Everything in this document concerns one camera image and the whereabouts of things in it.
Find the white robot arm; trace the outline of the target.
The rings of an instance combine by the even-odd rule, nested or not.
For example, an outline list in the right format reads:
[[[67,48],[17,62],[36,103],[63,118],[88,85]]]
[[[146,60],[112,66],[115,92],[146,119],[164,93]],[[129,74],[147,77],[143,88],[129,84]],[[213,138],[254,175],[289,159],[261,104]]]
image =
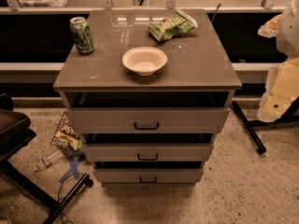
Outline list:
[[[262,25],[258,35],[274,37],[277,50],[287,56],[285,62],[269,69],[257,113],[260,121],[274,122],[299,97],[299,0],[292,0],[281,14]]]

